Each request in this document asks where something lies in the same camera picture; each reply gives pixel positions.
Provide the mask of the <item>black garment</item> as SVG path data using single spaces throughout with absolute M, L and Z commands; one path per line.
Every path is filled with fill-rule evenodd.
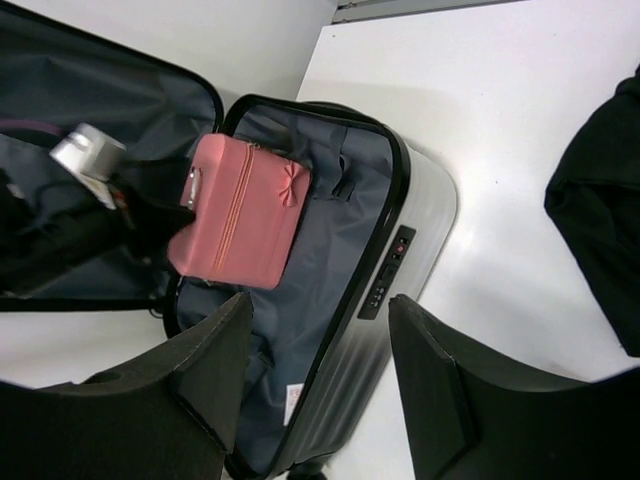
M 563 153 L 544 208 L 631 357 L 639 354 L 639 77 L 623 80 Z

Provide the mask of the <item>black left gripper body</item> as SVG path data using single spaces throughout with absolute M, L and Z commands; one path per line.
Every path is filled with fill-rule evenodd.
M 179 204 L 149 198 L 116 173 L 106 183 L 113 210 L 88 200 L 38 224 L 17 185 L 1 173 L 1 293 L 31 295 L 84 263 L 124 246 L 150 256 L 195 220 Z

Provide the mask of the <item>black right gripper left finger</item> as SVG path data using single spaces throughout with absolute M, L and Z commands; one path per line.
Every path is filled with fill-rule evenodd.
M 234 447 L 253 308 L 197 325 L 80 384 L 1 385 L 4 479 L 218 479 Z

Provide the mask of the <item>black white kids suitcase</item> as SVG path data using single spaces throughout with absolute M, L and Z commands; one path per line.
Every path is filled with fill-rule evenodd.
M 166 341 L 1 387 L 19 477 L 318 479 L 456 214 L 446 171 L 328 102 L 216 89 L 3 2 L 1 308 L 146 310 Z

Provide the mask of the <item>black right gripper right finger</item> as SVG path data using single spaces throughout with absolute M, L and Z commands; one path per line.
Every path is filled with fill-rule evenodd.
M 636 479 L 639 371 L 552 374 L 451 328 L 405 295 L 389 329 L 418 479 Z

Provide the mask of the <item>pink cosmetic case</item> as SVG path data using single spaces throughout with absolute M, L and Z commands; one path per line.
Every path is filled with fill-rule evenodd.
M 185 277 L 275 288 L 310 185 L 310 171 L 293 160 L 224 134 L 203 136 L 181 198 L 195 220 L 169 242 L 169 261 Z

